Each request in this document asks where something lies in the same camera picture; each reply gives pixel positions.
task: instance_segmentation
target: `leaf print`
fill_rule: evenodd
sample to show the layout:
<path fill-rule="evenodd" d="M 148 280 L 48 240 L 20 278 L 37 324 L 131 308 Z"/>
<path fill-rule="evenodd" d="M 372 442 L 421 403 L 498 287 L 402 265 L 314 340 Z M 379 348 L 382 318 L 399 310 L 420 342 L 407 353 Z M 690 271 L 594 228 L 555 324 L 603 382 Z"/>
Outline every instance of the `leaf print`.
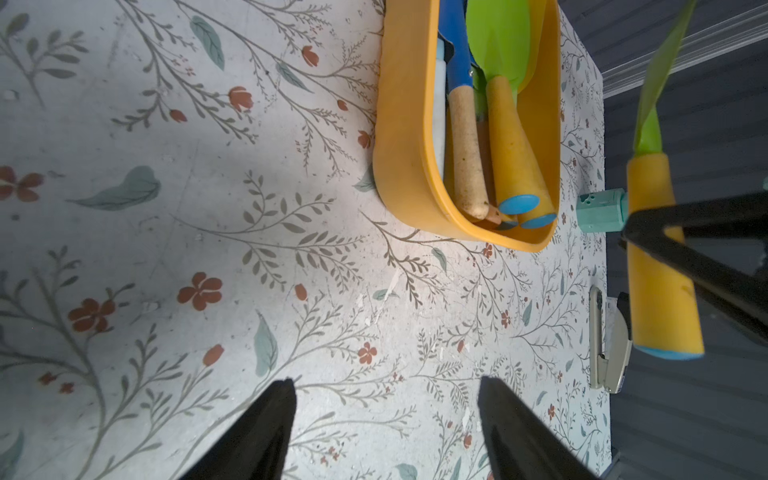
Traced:
<path fill-rule="evenodd" d="M 531 322 L 531 308 L 533 307 L 533 301 L 531 301 L 528 306 L 525 307 L 525 311 L 523 312 L 523 325 L 528 326 L 528 324 Z"/>
<path fill-rule="evenodd" d="M 373 292 L 373 299 L 374 300 L 384 300 L 384 297 L 386 296 L 386 288 L 383 288 L 381 290 L 377 290 Z M 389 296 L 394 296 L 395 298 L 399 298 L 398 294 L 395 292 L 390 292 Z"/>
<path fill-rule="evenodd" d="M 448 261 L 445 259 L 445 254 L 442 252 L 442 250 L 440 250 L 438 247 L 433 247 L 432 255 L 437 257 L 437 260 L 440 262 L 440 266 L 442 267 L 442 271 L 447 272 Z"/>
<path fill-rule="evenodd" d="M 65 53 L 53 54 L 52 57 L 56 60 L 63 61 L 64 63 L 80 63 L 80 58 Z"/>
<path fill-rule="evenodd" d="M 70 70 L 62 70 L 60 68 L 43 68 L 43 71 L 55 78 L 72 78 L 76 74 Z"/>
<path fill-rule="evenodd" d="M 38 43 L 37 38 L 29 39 L 29 41 L 27 42 L 27 53 L 29 54 L 30 57 L 35 54 L 35 52 L 38 50 L 39 45 L 40 44 Z"/>
<path fill-rule="evenodd" d="M 277 363 L 277 341 L 261 313 L 257 312 L 257 315 L 259 316 L 259 329 L 253 338 L 256 350 L 256 375 L 265 376 L 275 368 L 275 363 Z"/>
<path fill-rule="evenodd" d="M 160 193 L 160 181 L 150 167 L 136 167 L 125 176 L 123 183 L 110 187 L 81 200 L 67 200 L 73 204 L 96 210 L 117 211 L 153 200 Z"/>
<path fill-rule="evenodd" d="M 304 61 L 310 67 L 316 67 L 320 61 L 320 57 L 317 56 L 317 53 L 312 51 L 312 45 L 307 45 L 302 48 L 301 56 L 304 57 Z"/>
<path fill-rule="evenodd" d="M 5 36 L 10 37 L 12 35 L 15 35 L 19 33 L 20 31 L 24 30 L 24 28 L 29 23 L 29 15 L 26 13 L 20 13 L 16 15 L 10 23 L 8 23 L 8 26 L 5 27 Z"/>
<path fill-rule="evenodd" d="M 286 65 L 285 62 L 278 61 L 275 65 L 277 66 L 277 71 L 280 73 L 280 76 L 285 78 L 288 83 L 290 83 L 294 87 L 302 88 L 308 91 L 309 93 L 312 93 L 312 91 L 309 88 L 307 88 L 305 84 L 301 80 L 299 80 L 299 78 L 296 75 L 293 74 L 290 67 Z"/>
<path fill-rule="evenodd" d="M 416 476 L 419 474 L 415 466 L 408 465 L 407 463 L 396 465 L 395 468 L 400 473 L 401 480 L 416 480 Z"/>
<path fill-rule="evenodd" d="M 0 453 L 0 478 L 2 480 L 11 480 L 16 475 L 16 464 L 18 464 L 23 451 L 24 432 L 19 432 L 13 445 L 8 450 Z"/>
<path fill-rule="evenodd" d="M 306 230 L 304 230 L 302 227 L 299 227 L 297 225 L 294 225 L 293 223 L 285 223 L 283 222 L 281 225 L 283 225 L 288 231 L 294 232 L 294 233 L 304 233 Z"/>
<path fill-rule="evenodd" d="M 208 22 L 197 15 L 192 17 L 190 27 L 192 27 L 192 32 L 194 32 L 203 43 L 203 48 L 205 48 L 205 52 L 208 53 L 210 59 L 223 70 L 224 53 L 221 50 L 221 39 L 219 38 L 219 34 L 216 33 L 214 28 L 211 27 Z"/>
<path fill-rule="evenodd" d="M 458 473 L 462 470 L 462 457 L 458 457 L 458 460 L 456 460 L 456 466 L 453 467 L 453 475 L 451 475 L 451 480 L 458 480 Z"/>
<path fill-rule="evenodd" d="M 368 166 L 360 181 L 354 184 L 353 187 L 361 192 L 368 192 L 376 188 L 376 181 L 373 179 L 373 164 Z"/>

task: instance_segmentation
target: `table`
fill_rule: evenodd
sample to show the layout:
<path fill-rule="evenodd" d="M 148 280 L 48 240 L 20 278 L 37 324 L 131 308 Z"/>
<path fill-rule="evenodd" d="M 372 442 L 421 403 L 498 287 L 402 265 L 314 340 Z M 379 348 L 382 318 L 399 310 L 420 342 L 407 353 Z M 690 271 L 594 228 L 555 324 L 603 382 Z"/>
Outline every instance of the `table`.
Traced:
<path fill-rule="evenodd" d="M 489 478 L 483 375 L 609 465 L 574 212 L 602 80 L 564 17 L 561 214 L 527 254 L 377 197 L 382 0 L 3 5 L 0 476 L 173 478 L 286 377 L 284 478 Z"/>

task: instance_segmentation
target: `red flower print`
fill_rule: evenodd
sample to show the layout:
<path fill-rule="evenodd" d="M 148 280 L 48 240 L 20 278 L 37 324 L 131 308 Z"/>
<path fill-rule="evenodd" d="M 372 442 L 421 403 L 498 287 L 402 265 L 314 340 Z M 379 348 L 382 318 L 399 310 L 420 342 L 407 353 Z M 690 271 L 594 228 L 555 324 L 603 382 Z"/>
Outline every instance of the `red flower print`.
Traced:
<path fill-rule="evenodd" d="M 26 174 L 17 182 L 16 173 L 12 168 L 0 167 L 0 182 L 8 184 L 0 184 L 0 200 L 5 200 L 13 195 L 15 191 L 16 197 L 22 202 L 34 202 L 40 197 L 32 191 L 32 188 L 43 184 L 43 176 L 40 174 Z"/>
<path fill-rule="evenodd" d="M 224 347 L 219 345 L 218 343 L 210 348 L 207 352 L 205 352 L 205 356 L 203 357 L 203 365 L 205 366 L 211 366 L 221 357 L 221 354 L 224 353 Z"/>
<path fill-rule="evenodd" d="M 373 360 L 373 357 L 376 356 L 377 353 L 378 352 L 376 352 L 376 347 L 371 346 L 371 344 L 368 342 L 365 342 L 363 343 L 360 351 L 358 351 L 357 356 L 360 357 L 360 363 L 370 364 Z"/>
<path fill-rule="evenodd" d="M 97 332 L 104 332 L 107 327 L 107 315 L 114 313 L 114 302 L 107 300 L 101 305 L 92 298 L 82 301 L 81 306 L 69 311 L 67 318 L 72 323 L 75 332 L 87 332 L 96 325 Z"/>
<path fill-rule="evenodd" d="M 368 132 L 363 130 L 358 130 L 357 133 L 360 134 L 359 137 L 357 137 L 357 143 L 360 144 L 360 147 L 368 148 L 371 146 L 371 136 L 368 135 Z"/>
<path fill-rule="evenodd" d="M 47 385 L 51 382 L 54 382 L 58 378 L 58 375 L 54 375 L 53 373 L 46 372 L 42 377 L 38 379 L 38 382 L 42 383 L 43 385 Z"/>
<path fill-rule="evenodd" d="M 192 276 L 192 285 L 194 286 L 186 286 L 179 290 L 176 300 L 179 303 L 186 303 L 192 300 L 192 306 L 198 312 L 205 310 L 206 304 L 216 303 L 221 300 L 220 292 L 211 291 L 221 288 L 221 280 L 213 277 L 206 280 L 205 277 L 205 272 L 195 273 Z"/>
<path fill-rule="evenodd" d="M 245 87 L 235 87 L 230 90 L 230 103 L 237 111 L 241 111 L 240 107 L 246 110 L 253 107 L 253 100 L 251 100 L 250 93 L 246 91 Z"/>
<path fill-rule="evenodd" d="M 306 47 L 302 48 L 301 56 L 304 57 L 304 61 L 310 67 L 316 67 L 317 63 L 320 61 L 320 57 L 317 56 L 317 53 L 312 51 L 312 45 L 307 45 Z"/>
<path fill-rule="evenodd" d="M 304 288 L 304 285 L 299 283 L 298 285 L 296 285 L 296 288 L 294 288 L 294 290 L 296 291 L 297 299 L 301 300 L 302 302 L 306 300 L 306 288 Z"/>
<path fill-rule="evenodd" d="M 187 116 L 182 113 L 181 110 L 171 110 L 168 112 L 171 118 L 173 118 L 175 121 L 181 123 L 183 121 L 187 121 Z"/>

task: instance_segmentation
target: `green leaf print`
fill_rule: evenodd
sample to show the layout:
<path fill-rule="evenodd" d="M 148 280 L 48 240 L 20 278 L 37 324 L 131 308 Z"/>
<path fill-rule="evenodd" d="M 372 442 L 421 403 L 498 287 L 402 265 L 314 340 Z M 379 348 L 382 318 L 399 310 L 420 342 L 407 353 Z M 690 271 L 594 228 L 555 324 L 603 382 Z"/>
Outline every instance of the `green leaf print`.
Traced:
<path fill-rule="evenodd" d="M 416 480 L 418 472 L 416 471 L 415 466 L 408 465 L 407 463 L 401 463 L 395 468 L 397 468 L 397 471 L 400 473 L 401 480 Z"/>
<path fill-rule="evenodd" d="M 299 80 L 299 78 L 293 74 L 293 72 L 290 70 L 290 67 L 285 64 L 285 62 L 278 61 L 276 63 L 277 71 L 280 73 L 280 76 L 285 78 L 288 83 L 293 85 L 294 87 L 303 88 L 304 90 L 308 91 L 309 93 L 312 93 L 312 91 L 305 86 L 305 84 Z"/>
<path fill-rule="evenodd" d="M 0 453 L 0 479 L 11 480 L 16 475 L 16 464 L 24 451 L 24 432 L 19 432 L 11 447 Z"/>
<path fill-rule="evenodd" d="M 256 348 L 256 375 L 265 376 L 275 368 L 277 363 L 277 341 L 261 313 L 257 312 L 257 315 L 259 316 L 259 329 L 253 338 L 253 344 Z"/>
<path fill-rule="evenodd" d="M 528 306 L 525 307 L 525 311 L 523 312 L 523 325 L 528 326 L 528 324 L 531 322 L 531 308 L 533 307 L 533 300 L 528 304 Z"/>
<path fill-rule="evenodd" d="M 456 460 L 456 466 L 453 467 L 453 475 L 451 475 L 451 480 L 458 480 L 458 474 L 462 470 L 462 458 L 458 457 L 458 460 Z"/>
<path fill-rule="evenodd" d="M 221 39 L 214 28 L 208 22 L 195 15 L 190 21 L 192 32 L 200 39 L 205 52 L 214 63 L 224 69 L 224 52 L 221 50 Z"/>
<path fill-rule="evenodd" d="M 154 199 L 160 193 L 160 181 L 151 168 L 136 167 L 125 176 L 123 183 L 80 200 L 67 200 L 73 204 L 96 210 L 117 211 Z"/>
<path fill-rule="evenodd" d="M 448 268 L 448 261 L 445 259 L 445 254 L 440 250 L 438 247 L 434 247 L 432 249 L 432 255 L 437 257 L 437 260 L 440 262 L 440 266 L 442 267 L 442 271 L 447 272 Z"/>

